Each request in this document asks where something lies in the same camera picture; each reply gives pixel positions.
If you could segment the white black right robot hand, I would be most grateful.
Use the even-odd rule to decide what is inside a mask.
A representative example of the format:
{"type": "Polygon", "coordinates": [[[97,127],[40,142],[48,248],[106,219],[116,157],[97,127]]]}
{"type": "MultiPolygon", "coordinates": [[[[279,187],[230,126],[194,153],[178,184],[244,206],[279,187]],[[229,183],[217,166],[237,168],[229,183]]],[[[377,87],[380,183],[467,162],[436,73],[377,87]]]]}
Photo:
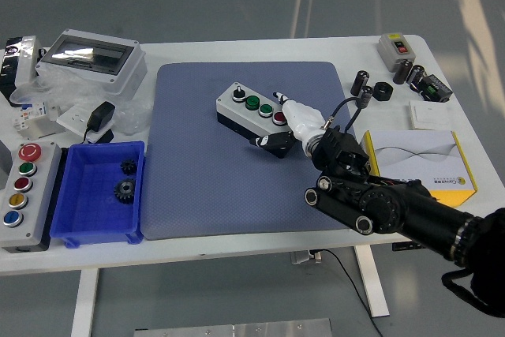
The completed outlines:
{"type": "Polygon", "coordinates": [[[324,117],[319,110],[296,102],[280,92],[274,92],[273,96],[282,106],[290,131],[252,138],[249,143],[283,158],[299,140],[304,154],[311,158],[312,151],[324,135],[324,117]]]}

